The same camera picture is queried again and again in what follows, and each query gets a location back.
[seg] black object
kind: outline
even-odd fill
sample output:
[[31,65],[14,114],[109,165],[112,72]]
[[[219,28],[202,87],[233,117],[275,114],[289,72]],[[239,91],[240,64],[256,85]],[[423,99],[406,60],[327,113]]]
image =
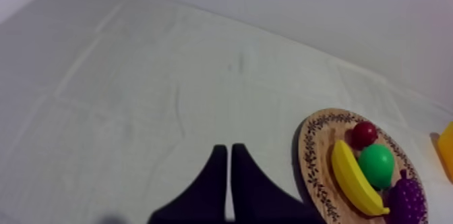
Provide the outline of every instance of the black object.
[[238,223],[325,223],[316,209],[304,205],[272,183],[244,144],[233,145],[231,193]]
[[[315,208],[273,184],[244,144],[231,154],[231,192],[236,223],[324,224]],[[227,148],[216,145],[205,167],[179,197],[157,210],[148,224],[225,224]]]
[[179,197],[154,212],[148,224],[219,224],[225,220],[227,148],[216,145],[198,177]]

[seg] purple grapes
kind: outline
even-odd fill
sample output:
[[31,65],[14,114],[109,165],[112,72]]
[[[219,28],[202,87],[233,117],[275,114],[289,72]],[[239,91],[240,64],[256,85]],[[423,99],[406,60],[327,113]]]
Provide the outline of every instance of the purple grapes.
[[407,178],[405,169],[400,174],[401,179],[389,193],[390,218],[393,223],[419,224],[426,213],[422,189],[415,180]]

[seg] red apple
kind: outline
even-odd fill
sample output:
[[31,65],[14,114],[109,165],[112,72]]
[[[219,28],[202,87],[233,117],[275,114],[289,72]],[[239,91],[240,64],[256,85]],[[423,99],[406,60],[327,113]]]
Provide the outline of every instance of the red apple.
[[374,143],[378,138],[376,127],[371,122],[358,123],[351,134],[351,144],[359,150]]

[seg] toy banana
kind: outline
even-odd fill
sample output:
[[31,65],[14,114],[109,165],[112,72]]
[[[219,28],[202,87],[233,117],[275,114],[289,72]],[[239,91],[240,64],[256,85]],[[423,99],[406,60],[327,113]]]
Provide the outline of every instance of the toy banana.
[[387,215],[382,198],[365,178],[348,144],[337,140],[332,151],[335,178],[346,197],[362,213],[369,216]]

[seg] wooden tray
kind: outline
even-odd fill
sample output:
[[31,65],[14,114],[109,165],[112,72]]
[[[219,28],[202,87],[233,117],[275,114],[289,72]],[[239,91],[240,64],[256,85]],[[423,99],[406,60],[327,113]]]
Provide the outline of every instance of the wooden tray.
[[[336,183],[331,167],[330,154],[335,140],[344,139],[348,142],[351,129],[361,121],[367,120],[350,111],[323,109],[310,115],[301,127],[299,163],[302,176],[308,194],[328,224],[387,223],[384,217],[367,217],[356,209]],[[376,128],[379,136],[376,143],[386,145],[395,158],[392,185],[394,186],[400,179],[399,171],[406,169],[408,177],[415,179],[421,186],[420,177],[401,147],[383,130],[377,126]],[[428,223],[427,220],[426,213],[420,223]]]

